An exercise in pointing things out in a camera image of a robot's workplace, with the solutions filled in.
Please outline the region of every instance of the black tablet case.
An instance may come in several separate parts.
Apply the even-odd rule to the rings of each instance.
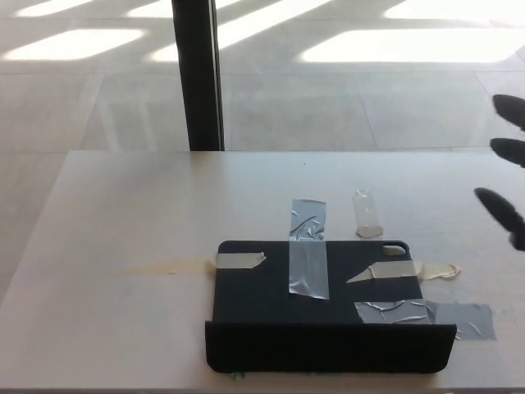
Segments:
[[[218,269],[208,364],[217,372],[435,373],[448,363],[455,325],[364,324],[358,301],[421,299],[416,277],[346,283],[377,261],[410,259],[399,241],[328,241],[330,299],[288,292],[289,243],[227,241],[219,253],[266,256],[252,269]],[[383,245],[405,249],[385,255]]]

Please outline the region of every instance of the floor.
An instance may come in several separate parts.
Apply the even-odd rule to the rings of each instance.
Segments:
[[[519,137],[523,0],[216,0],[229,150]],[[169,0],[0,0],[0,300],[66,153],[187,150]]]

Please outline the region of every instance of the white table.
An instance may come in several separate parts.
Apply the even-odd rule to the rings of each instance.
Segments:
[[[0,309],[0,390],[523,389],[525,254],[476,201],[477,186],[525,213],[525,171],[488,153],[70,153]],[[123,274],[211,257],[225,240],[286,240],[293,198],[326,201],[328,240],[356,239],[356,189],[373,191],[385,240],[408,242],[416,260],[461,266],[458,279],[423,292],[490,304],[497,341],[457,341],[433,376],[234,381],[206,365],[206,275]]]

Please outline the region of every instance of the masking tape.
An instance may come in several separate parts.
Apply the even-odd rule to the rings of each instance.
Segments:
[[[167,275],[177,273],[214,273],[218,268],[224,269],[251,269],[262,263],[266,257],[264,253],[227,253],[218,254],[216,258],[206,259],[177,259],[131,269],[127,275]]]
[[[350,278],[347,283],[384,279],[388,277],[418,277],[420,281],[431,279],[454,279],[461,273],[461,268],[454,264],[419,263],[413,260],[380,261],[372,264],[359,275]]]

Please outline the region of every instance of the duct tape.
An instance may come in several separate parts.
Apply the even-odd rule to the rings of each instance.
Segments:
[[[384,279],[388,277],[418,277],[420,281],[432,279],[454,279],[461,273],[461,268],[454,264],[419,263],[413,260],[380,261],[372,264],[347,283]]]
[[[127,275],[168,275],[177,273],[214,273],[217,269],[251,269],[262,263],[264,253],[220,253],[216,258],[177,259],[148,267],[131,269]]]
[[[423,302],[424,300],[356,302],[355,308],[363,323],[430,324],[427,309],[418,306]]]
[[[492,309],[487,304],[439,304],[425,300],[434,324],[455,324],[458,340],[495,340]]]
[[[289,292],[328,300],[326,204],[294,199],[291,216]]]
[[[485,304],[440,304],[429,300],[356,302],[363,323],[455,324],[457,340],[495,340],[492,310]]]

